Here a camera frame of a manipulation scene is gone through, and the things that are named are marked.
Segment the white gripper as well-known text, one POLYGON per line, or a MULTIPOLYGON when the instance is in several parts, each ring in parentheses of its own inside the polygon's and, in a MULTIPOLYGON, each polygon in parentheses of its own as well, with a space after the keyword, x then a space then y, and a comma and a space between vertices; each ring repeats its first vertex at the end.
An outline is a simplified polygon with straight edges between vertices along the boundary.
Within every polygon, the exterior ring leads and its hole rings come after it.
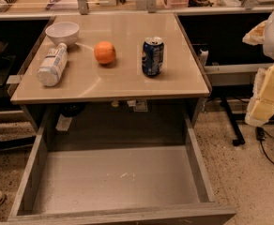
MULTIPOLYGON (((252 46, 263 44, 264 55, 274 60, 274 10, 267 21, 253 27, 242 41, 252 46)), ((274 115, 274 64, 268 69, 258 69, 252 92, 245 122, 253 127, 261 127, 274 115)))

